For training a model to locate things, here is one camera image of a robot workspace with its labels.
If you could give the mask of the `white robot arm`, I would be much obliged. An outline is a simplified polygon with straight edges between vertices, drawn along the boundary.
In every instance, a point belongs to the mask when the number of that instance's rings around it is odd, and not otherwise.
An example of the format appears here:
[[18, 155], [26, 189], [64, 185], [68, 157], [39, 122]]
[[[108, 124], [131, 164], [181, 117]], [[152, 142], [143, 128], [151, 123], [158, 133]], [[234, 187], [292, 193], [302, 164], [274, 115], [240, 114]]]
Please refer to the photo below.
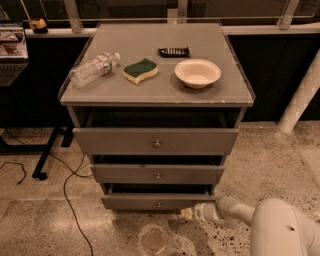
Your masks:
[[280, 199], [266, 199], [251, 207], [222, 197], [183, 209], [181, 215], [225, 228], [248, 225], [250, 256], [320, 256], [320, 224]]

